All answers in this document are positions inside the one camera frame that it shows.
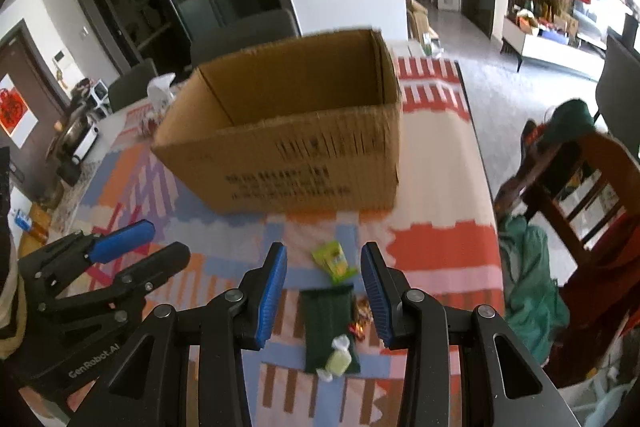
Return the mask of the left hand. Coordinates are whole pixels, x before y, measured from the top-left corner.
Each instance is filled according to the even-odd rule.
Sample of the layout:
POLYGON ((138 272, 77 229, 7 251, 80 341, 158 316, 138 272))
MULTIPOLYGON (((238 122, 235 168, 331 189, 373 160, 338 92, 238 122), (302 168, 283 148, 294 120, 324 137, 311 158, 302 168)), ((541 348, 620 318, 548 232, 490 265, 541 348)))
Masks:
POLYGON ((9 227, 1 225, 0 358, 6 360, 21 346, 26 332, 27 303, 23 277, 9 227))

